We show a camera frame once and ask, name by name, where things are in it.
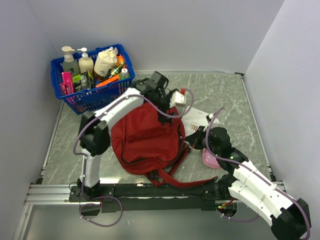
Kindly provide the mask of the red backpack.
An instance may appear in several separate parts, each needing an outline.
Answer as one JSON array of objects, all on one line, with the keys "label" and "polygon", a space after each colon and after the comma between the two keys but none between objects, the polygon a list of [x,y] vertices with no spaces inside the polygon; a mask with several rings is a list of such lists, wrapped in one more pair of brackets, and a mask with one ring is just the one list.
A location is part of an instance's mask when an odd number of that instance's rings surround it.
[{"label": "red backpack", "polygon": [[144,103],[115,124],[111,145],[127,172],[144,175],[156,187],[169,184],[189,188],[216,181],[216,176],[192,182],[180,182],[173,177],[188,154],[185,137],[181,118],[161,124],[156,111]]}]

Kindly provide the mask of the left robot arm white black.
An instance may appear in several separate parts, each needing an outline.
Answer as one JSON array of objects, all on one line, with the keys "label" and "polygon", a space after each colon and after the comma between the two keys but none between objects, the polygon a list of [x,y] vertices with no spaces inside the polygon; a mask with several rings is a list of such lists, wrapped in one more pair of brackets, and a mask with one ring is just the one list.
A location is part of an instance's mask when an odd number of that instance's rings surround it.
[{"label": "left robot arm white black", "polygon": [[166,91],[165,85],[168,82],[164,75],[155,71],[149,78],[133,81],[109,105],[82,115],[75,142],[80,145],[81,150],[74,150],[73,153],[82,157],[82,170],[77,184],[87,201],[93,201],[100,195],[101,158],[111,145],[110,131],[116,123],[145,103],[151,105],[162,123],[173,119],[169,110],[183,103],[185,97],[177,89]]}]

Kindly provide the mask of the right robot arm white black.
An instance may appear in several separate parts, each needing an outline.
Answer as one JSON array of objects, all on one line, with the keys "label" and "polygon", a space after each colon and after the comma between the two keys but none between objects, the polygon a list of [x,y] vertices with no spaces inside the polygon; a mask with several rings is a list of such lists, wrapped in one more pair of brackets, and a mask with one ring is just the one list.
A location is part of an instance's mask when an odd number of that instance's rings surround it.
[{"label": "right robot arm white black", "polygon": [[209,133],[204,126],[188,134],[185,142],[196,150],[213,153],[228,173],[220,179],[218,193],[223,199],[235,198],[256,212],[270,226],[278,240],[307,240],[311,219],[308,204],[287,195],[266,178],[241,151],[232,146],[223,127]]}]

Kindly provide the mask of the beige cloth bag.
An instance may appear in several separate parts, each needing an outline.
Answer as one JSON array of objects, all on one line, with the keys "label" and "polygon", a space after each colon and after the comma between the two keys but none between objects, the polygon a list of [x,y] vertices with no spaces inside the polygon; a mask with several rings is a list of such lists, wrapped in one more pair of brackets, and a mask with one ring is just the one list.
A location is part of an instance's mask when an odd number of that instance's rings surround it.
[{"label": "beige cloth bag", "polygon": [[106,50],[100,51],[95,60],[93,72],[100,77],[105,77],[109,69],[112,69],[117,65],[117,56],[118,49],[116,47],[110,47]]}]

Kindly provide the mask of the pink pencil case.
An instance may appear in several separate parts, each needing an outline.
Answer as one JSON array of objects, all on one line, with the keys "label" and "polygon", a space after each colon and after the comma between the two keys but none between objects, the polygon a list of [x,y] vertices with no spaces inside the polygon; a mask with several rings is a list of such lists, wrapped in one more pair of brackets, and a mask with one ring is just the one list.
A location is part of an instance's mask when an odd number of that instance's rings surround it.
[{"label": "pink pencil case", "polygon": [[212,156],[206,148],[202,150],[202,161],[209,168],[213,168],[213,169],[221,168],[217,159],[214,156]]}]

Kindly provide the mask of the white book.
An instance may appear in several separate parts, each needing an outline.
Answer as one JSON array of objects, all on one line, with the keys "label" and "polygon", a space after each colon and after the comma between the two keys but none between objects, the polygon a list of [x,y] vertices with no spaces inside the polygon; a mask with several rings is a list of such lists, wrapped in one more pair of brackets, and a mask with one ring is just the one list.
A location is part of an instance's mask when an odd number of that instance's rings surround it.
[{"label": "white book", "polygon": [[206,116],[209,113],[192,107],[190,111],[182,117],[184,125],[185,136],[188,137],[194,134],[200,126],[207,126],[210,122],[207,121]]}]

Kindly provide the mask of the green glass bottle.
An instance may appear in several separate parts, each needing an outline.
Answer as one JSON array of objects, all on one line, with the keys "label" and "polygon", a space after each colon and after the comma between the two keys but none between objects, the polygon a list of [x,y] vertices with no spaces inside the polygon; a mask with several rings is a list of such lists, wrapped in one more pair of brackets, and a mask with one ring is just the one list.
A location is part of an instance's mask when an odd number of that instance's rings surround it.
[{"label": "green glass bottle", "polygon": [[117,74],[119,74],[121,72],[122,68],[125,67],[125,66],[126,66],[125,62],[123,62],[123,61],[120,62],[118,66],[116,66],[115,68],[113,68],[111,70],[110,75],[111,76],[116,76]]}]

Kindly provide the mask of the dark green box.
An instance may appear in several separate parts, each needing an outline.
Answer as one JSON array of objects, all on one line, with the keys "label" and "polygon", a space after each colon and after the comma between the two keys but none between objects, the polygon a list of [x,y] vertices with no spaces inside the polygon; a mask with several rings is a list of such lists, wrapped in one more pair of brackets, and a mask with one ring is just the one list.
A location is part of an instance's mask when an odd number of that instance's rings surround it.
[{"label": "dark green box", "polygon": [[91,90],[95,88],[95,81],[90,72],[83,72],[72,78],[74,92]]}]

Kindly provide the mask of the cream pump bottle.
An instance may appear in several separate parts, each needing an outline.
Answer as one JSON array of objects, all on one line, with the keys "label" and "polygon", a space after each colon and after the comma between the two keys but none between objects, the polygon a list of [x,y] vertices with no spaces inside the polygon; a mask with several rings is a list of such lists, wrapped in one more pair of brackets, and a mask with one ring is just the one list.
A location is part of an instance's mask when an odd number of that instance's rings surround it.
[{"label": "cream pump bottle", "polygon": [[90,72],[92,74],[94,70],[94,61],[89,57],[87,48],[82,47],[77,50],[82,52],[81,58],[78,60],[80,73]]}]

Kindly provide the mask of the pink box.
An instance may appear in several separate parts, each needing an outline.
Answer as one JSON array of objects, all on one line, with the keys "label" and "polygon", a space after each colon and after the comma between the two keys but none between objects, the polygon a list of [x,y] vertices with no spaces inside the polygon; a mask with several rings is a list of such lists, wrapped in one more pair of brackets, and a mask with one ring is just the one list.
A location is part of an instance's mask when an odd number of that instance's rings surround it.
[{"label": "pink box", "polygon": [[73,78],[71,72],[62,72],[62,83],[60,84],[60,88],[63,92],[63,94],[70,95],[74,93],[74,87],[73,87]]}]

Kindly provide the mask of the grey-green pump bottle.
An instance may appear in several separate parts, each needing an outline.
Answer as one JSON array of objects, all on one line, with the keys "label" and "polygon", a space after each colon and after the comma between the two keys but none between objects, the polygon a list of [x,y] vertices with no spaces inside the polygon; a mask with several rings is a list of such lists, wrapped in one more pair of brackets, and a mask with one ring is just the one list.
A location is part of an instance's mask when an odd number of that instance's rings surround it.
[{"label": "grey-green pump bottle", "polygon": [[64,53],[64,61],[62,63],[63,71],[70,72],[72,77],[79,75],[80,67],[78,62],[73,57],[75,50],[70,46],[63,46],[61,50]]}]

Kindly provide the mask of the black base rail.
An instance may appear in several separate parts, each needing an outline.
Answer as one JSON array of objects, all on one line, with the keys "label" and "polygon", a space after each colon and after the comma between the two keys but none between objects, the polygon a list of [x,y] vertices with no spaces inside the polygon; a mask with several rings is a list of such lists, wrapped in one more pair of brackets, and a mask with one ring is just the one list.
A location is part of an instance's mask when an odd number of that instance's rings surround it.
[{"label": "black base rail", "polygon": [[97,204],[102,213],[124,211],[191,210],[215,211],[219,205],[237,202],[229,191],[218,182],[176,188],[164,184],[156,187],[151,183],[100,184],[90,194],[82,195],[80,186],[72,186],[69,202]]}]

